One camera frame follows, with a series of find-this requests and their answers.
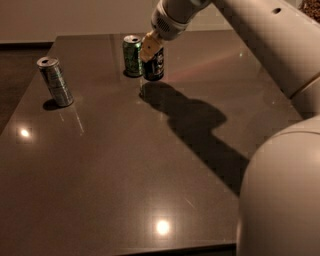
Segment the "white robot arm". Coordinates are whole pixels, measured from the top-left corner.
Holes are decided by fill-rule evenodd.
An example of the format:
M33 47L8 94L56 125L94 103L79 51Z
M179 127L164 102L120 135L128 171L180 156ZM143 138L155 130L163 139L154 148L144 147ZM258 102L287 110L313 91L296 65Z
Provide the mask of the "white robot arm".
M209 5L257 59L266 98L300 117L249 161L240 184L237 256L319 256L320 25L286 0L159 0L142 59L179 37Z

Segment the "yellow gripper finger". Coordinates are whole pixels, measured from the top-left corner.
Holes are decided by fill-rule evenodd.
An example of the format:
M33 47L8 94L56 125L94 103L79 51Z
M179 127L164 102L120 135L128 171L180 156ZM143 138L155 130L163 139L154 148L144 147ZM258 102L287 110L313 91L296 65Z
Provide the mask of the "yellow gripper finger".
M163 39L155 30L147 33L142 40L140 59L147 63L163 47Z

